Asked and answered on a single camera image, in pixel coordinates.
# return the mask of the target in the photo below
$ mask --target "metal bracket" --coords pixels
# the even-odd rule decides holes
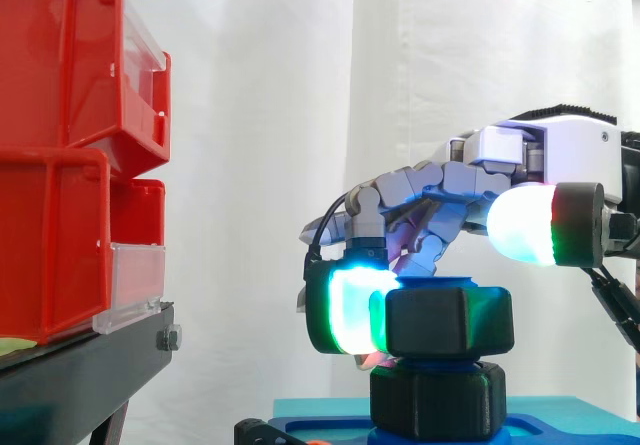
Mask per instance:
[[[233,429],[234,445],[307,445],[257,418],[238,422]]]

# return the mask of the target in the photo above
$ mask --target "blue holder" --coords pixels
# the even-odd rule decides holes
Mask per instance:
[[[367,416],[274,418],[269,422],[285,433],[305,435],[311,440],[314,432],[317,440],[331,445],[452,445],[449,443],[414,442],[374,428]],[[351,438],[323,438],[327,431],[335,435],[351,433]],[[640,445],[640,438],[630,435],[604,434],[580,435],[561,432],[542,420],[530,415],[509,415],[505,427],[487,442],[456,442],[456,445]]]

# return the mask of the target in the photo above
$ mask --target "black hexagonal cap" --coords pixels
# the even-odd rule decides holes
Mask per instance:
[[[507,417],[504,371],[478,362],[467,370],[419,370],[399,364],[371,373],[371,419],[415,441],[468,442],[493,437]]]
[[[400,288],[387,294],[385,307],[387,350],[396,357],[478,359],[514,345],[504,288]]]

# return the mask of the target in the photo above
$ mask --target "green led light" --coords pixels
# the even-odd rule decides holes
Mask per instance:
[[[338,347],[350,355],[377,350],[371,333],[371,296],[400,288],[395,273],[368,267],[336,270],[329,283],[329,320]]]
[[[389,353],[387,350],[387,307],[386,293],[375,292],[369,299],[371,313],[371,339],[377,350]]]
[[[500,253],[521,262],[555,264],[551,239],[555,190],[555,185],[529,185],[496,198],[487,216],[487,232]]]

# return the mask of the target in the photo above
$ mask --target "black object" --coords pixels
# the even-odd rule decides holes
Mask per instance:
[[[576,105],[560,104],[555,107],[540,108],[538,110],[530,110],[520,115],[516,115],[511,120],[540,120],[543,118],[557,117],[559,115],[581,115],[583,117],[591,117],[603,122],[610,123],[611,125],[617,125],[618,119],[612,115],[605,115],[604,113],[594,112],[588,107],[578,107]]]
[[[0,443],[118,443],[123,405],[171,361],[158,337],[173,306],[110,335],[95,333],[0,358]]]
[[[632,240],[638,234],[638,220],[631,213],[611,213],[609,217],[609,238],[611,240]]]
[[[91,434],[89,445],[118,445],[122,436],[122,427],[124,427],[128,406],[129,402],[125,402],[113,415],[102,422],[102,425]]]
[[[640,302],[627,286],[611,276],[605,267],[600,275],[595,270],[583,269],[591,277],[593,293],[627,343],[640,353]]]
[[[371,372],[371,419],[410,440],[489,440],[506,417],[505,375],[498,365],[420,369],[403,360]]]
[[[640,416],[640,367],[636,365],[636,415]]]
[[[305,270],[305,315],[307,333],[320,353],[340,354],[329,322],[329,280],[336,269],[336,261],[311,262]]]
[[[404,287],[387,294],[385,307],[387,349],[395,357],[475,360],[514,345],[504,288]]]
[[[383,237],[352,238],[347,240],[344,260],[371,266],[388,268],[387,240]]]
[[[384,243],[384,239],[382,242],[367,243],[367,248],[352,249],[352,254],[349,254],[349,249],[346,249],[345,258],[340,260],[309,262],[304,274],[307,333],[314,348],[320,353],[344,353],[333,338],[329,320],[329,284],[333,272],[349,269],[356,264],[387,270],[389,263],[386,248],[370,246],[379,243]]]
[[[234,445],[307,445],[257,418],[247,418],[233,428]]]
[[[618,210],[640,217],[640,133],[622,134],[622,202]]]
[[[602,265],[602,209],[599,183],[561,183],[551,203],[551,237],[557,265],[597,268]]]

